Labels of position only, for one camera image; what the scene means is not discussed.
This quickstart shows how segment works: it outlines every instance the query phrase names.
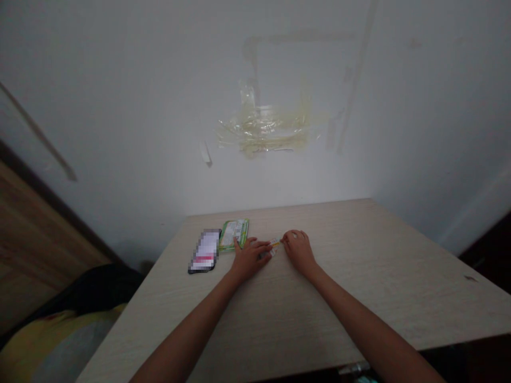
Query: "table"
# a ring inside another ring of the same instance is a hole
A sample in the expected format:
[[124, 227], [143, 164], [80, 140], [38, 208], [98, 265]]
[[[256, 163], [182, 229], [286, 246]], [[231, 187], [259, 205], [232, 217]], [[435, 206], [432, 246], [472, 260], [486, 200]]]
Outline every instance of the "table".
[[[78, 382], [126, 382], [229, 270], [189, 275], [200, 233], [249, 218], [261, 240], [307, 232], [319, 265], [417, 349], [511, 331], [511, 296], [371, 199], [189, 217]], [[236, 293], [189, 381], [255, 381], [362, 360], [282, 245]]]

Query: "green packet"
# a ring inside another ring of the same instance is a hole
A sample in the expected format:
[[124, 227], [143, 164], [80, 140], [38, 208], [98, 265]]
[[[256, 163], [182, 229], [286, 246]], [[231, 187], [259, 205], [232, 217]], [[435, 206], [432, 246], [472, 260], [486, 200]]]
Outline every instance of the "green packet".
[[238, 239], [241, 247], [245, 244], [246, 234], [249, 232], [249, 220], [232, 220], [224, 223], [220, 245], [218, 250], [221, 252], [234, 251], [234, 237]]

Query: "smartphone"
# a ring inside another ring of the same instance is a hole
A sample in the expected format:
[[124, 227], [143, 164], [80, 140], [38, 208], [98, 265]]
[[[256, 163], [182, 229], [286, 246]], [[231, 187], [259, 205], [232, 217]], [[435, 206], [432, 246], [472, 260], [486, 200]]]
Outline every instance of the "smartphone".
[[202, 232], [193, 257], [188, 264], [188, 274], [208, 272], [215, 268], [218, 258], [218, 243], [220, 242], [220, 229], [205, 230]]

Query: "right arm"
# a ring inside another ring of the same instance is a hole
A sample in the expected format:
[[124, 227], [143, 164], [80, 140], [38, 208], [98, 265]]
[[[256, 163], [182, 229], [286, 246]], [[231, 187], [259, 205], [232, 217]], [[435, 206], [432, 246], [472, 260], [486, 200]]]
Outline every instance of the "right arm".
[[290, 230], [281, 242], [293, 266], [318, 290], [362, 355], [385, 381], [444, 383], [406, 340], [316, 263], [305, 232]]

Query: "forearm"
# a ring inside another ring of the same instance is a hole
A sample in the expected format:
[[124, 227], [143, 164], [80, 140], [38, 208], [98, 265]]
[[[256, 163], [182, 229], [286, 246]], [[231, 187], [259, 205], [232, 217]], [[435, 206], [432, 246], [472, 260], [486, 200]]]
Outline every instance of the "forearm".
[[131, 382], [186, 381], [239, 284], [236, 278], [227, 273], [158, 346]]
[[444, 382], [390, 326], [339, 286], [320, 267], [307, 278], [340, 320], [371, 366], [387, 382]]

